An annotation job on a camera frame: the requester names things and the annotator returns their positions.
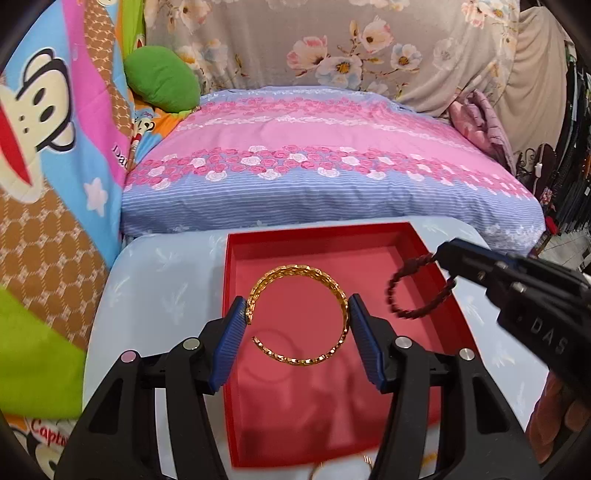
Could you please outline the purple folded cloth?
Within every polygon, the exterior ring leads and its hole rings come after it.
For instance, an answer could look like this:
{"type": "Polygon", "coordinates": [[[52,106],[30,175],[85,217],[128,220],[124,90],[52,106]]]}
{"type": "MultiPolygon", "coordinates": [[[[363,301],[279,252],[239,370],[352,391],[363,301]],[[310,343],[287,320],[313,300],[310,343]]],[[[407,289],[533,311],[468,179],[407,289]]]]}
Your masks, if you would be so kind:
{"type": "Polygon", "coordinates": [[[455,100],[450,105],[448,113],[452,125],[458,132],[516,176],[517,161],[509,138],[483,92],[474,90],[455,100]]]}

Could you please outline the green plush cushion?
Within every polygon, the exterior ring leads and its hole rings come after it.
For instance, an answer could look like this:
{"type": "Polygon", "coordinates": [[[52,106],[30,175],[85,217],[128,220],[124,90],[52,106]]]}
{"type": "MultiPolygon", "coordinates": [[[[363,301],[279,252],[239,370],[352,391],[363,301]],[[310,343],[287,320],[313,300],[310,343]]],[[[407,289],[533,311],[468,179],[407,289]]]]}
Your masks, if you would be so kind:
{"type": "Polygon", "coordinates": [[[123,61],[130,89],[145,103],[167,113],[199,106],[197,78],[183,60],[162,46],[143,46],[123,61]]]}

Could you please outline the grey floral bedsheet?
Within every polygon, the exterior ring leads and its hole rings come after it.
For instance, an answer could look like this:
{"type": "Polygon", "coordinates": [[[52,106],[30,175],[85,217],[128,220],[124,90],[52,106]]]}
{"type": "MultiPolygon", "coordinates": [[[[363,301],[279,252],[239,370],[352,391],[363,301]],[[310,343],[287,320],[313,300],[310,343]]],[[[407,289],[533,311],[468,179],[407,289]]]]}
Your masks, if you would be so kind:
{"type": "Polygon", "coordinates": [[[328,86],[435,117],[480,91],[515,151],[556,145],[567,97],[562,27],[516,1],[147,1],[146,41],[201,89],[328,86]]]}

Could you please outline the red shallow box tray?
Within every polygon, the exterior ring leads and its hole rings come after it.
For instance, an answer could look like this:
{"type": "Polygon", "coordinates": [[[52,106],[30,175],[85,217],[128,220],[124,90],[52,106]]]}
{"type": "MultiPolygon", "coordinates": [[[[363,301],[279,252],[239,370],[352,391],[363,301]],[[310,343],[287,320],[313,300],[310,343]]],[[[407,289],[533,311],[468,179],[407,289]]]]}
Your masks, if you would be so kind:
{"type": "MultiPolygon", "coordinates": [[[[308,265],[359,294],[390,318],[386,289],[408,258],[460,234],[452,220],[309,227],[228,236],[223,299],[249,295],[267,271],[308,265]]],[[[318,463],[376,448],[391,399],[367,379],[355,340],[329,289],[304,277],[263,291],[224,386],[231,464],[277,468],[318,463]]]]}

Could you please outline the cartoon monkey colourful blanket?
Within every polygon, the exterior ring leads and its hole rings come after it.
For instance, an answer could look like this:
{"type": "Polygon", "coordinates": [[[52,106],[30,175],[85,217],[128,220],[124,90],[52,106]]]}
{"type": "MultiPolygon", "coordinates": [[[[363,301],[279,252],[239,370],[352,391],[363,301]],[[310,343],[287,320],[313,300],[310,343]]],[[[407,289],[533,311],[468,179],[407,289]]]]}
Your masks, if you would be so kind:
{"type": "Polygon", "coordinates": [[[140,158],[178,123],[130,88],[146,1],[1,5],[1,475],[50,479],[140,158]]]}

